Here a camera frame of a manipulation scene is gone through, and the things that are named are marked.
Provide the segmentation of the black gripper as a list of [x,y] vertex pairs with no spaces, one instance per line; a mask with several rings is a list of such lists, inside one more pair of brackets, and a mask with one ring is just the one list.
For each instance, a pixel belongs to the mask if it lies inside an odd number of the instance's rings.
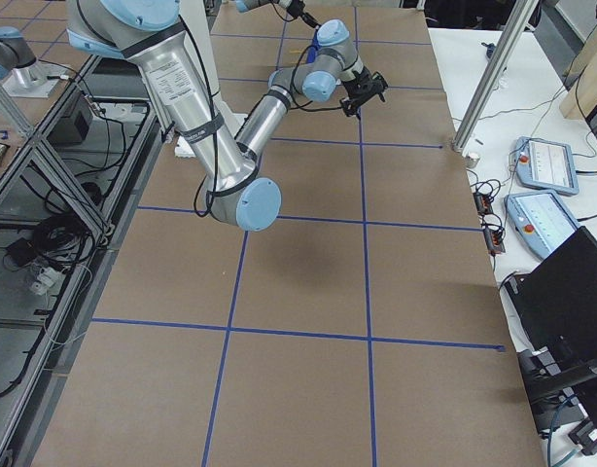
[[340,100],[340,106],[346,117],[358,117],[360,108],[375,96],[384,102],[384,92],[389,87],[379,72],[369,70],[353,71],[353,79],[343,81],[342,85],[347,96]]

